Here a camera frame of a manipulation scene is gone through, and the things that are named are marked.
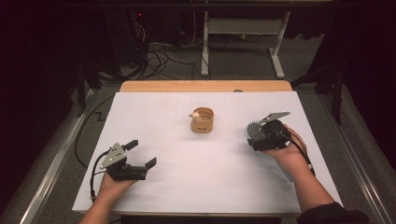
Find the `table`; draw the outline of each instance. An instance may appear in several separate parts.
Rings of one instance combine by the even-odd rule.
[[[190,130],[189,113],[202,105],[215,111],[212,133]],[[290,115],[281,120],[304,139],[317,178],[341,203],[298,95],[287,81],[127,81],[113,101],[73,210],[85,212],[92,204],[88,183],[98,155],[115,141],[138,139],[127,162],[142,165],[157,157],[158,163],[145,181],[125,193],[114,213],[298,216],[293,184],[272,158],[253,151],[244,134],[252,119],[285,110]],[[100,179],[95,178],[96,189]]]

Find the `white table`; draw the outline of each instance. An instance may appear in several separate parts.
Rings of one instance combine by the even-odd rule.
[[[189,114],[215,112],[211,133],[193,133]],[[96,158],[114,143],[137,139],[128,163],[157,157],[147,179],[133,185],[114,207],[124,215],[298,216],[292,183],[274,160],[253,151],[244,129],[254,119],[289,111],[280,119],[304,139],[318,180],[341,203],[329,170],[294,91],[119,92],[108,114],[73,210],[92,204],[89,180]],[[99,189],[101,176],[95,178]]]

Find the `electrical cord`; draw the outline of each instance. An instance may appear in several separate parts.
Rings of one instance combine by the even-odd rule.
[[[94,114],[96,112],[96,110],[103,105],[106,101],[108,101],[109,99],[113,98],[115,96],[115,94],[107,97],[104,101],[102,101],[89,115],[88,117],[84,120],[84,122],[81,125],[81,128],[78,130],[78,134],[77,134],[77,138],[76,138],[76,143],[75,143],[75,147],[74,147],[74,153],[76,156],[77,161],[79,162],[79,164],[81,164],[83,167],[85,167],[85,169],[88,169],[88,165],[86,165],[79,157],[78,155],[78,140],[81,136],[82,130],[84,129],[85,125],[87,124],[88,120],[90,119],[90,117],[92,116],[92,114]]]
[[[275,130],[270,130],[270,131],[273,132],[273,133],[276,133],[276,134],[281,135],[282,137],[288,139],[292,144],[294,144],[294,145],[297,147],[297,149],[300,151],[300,153],[303,155],[303,158],[305,159],[306,164],[308,165],[309,170],[311,171],[311,173],[312,173],[313,175],[315,175],[314,166],[312,165],[311,160],[309,160],[309,158],[308,158],[308,155],[307,155],[307,153],[306,153],[306,148],[304,147],[304,144],[301,142],[301,140],[300,140],[294,133],[288,132],[288,133],[292,134],[293,136],[295,136],[295,137],[298,139],[298,141],[299,141],[300,144],[303,146],[303,148],[301,148],[294,140],[292,140],[291,138],[289,138],[289,137],[286,136],[285,134],[280,133],[280,132],[275,131]]]
[[[95,171],[96,171],[96,166],[97,166],[99,160],[101,160],[102,157],[106,156],[106,155],[108,154],[109,151],[110,151],[110,149],[107,150],[107,151],[105,151],[105,152],[103,152],[102,154],[100,154],[100,156],[96,159],[95,164],[93,165],[92,174],[91,174],[91,179],[90,179],[91,200],[92,200],[92,202],[94,202],[94,201],[95,201],[95,198],[96,198],[95,190],[93,189],[93,180],[94,180],[95,175],[96,175],[96,173],[95,173]]]

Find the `black cable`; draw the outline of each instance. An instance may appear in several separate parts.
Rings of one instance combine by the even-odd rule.
[[[209,80],[212,80],[212,75],[210,74],[210,67],[209,67],[209,64],[208,64],[207,61],[205,60],[204,56],[202,56],[201,58],[202,58],[202,61],[204,61],[204,63],[205,63],[206,66],[207,66],[207,74],[208,74],[208,76],[209,76]]]
[[[315,175],[314,167],[313,167],[313,165],[312,165],[311,160],[309,160],[308,155],[306,154],[306,149],[302,149],[294,140],[292,140],[291,138],[289,138],[289,137],[286,136],[285,134],[280,133],[280,132],[275,131],[275,130],[270,130],[270,131],[273,132],[273,133],[277,133],[277,134],[281,135],[282,137],[288,139],[292,144],[294,144],[294,145],[297,147],[297,149],[300,151],[300,153],[302,154],[303,158],[305,159],[306,164],[309,166],[309,169],[311,170],[311,173],[312,173],[313,175]]]
[[[96,197],[96,195],[95,195],[95,190],[93,189],[93,180],[94,180],[94,177],[95,177],[96,166],[97,166],[99,160],[102,159],[102,157],[104,157],[105,155],[107,155],[109,151],[110,151],[110,149],[107,150],[107,151],[105,151],[104,153],[102,153],[102,154],[96,159],[95,164],[93,165],[92,174],[91,174],[91,180],[90,180],[91,200],[92,200],[92,202],[95,201],[95,197]]]
[[[88,169],[88,165],[86,165],[86,164],[79,158],[79,156],[78,156],[78,140],[79,140],[79,138],[80,138],[80,136],[81,136],[81,132],[82,132],[82,130],[84,129],[85,125],[87,124],[87,121],[88,121],[88,120],[90,119],[90,117],[92,116],[92,114],[93,114],[94,112],[96,112],[96,110],[97,110],[101,105],[103,105],[106,101],[108,101],[109,99],[113,98],[114,95],[115,95],[115,94],[113,94],[113,95],[107,97],[104,101],[102,101],[102,102],[90,113],[90,115],[88,115],[88,117],[84,120],[83,124],[81,125],[81,128],[78,130],[78,134],[77,134],[77,138],[76,138],[76,143],[75,143],[74,152],[75,152],[75,156],[76,156],[77,161],[78,161],[83,167],[85,167],[85,169]]]

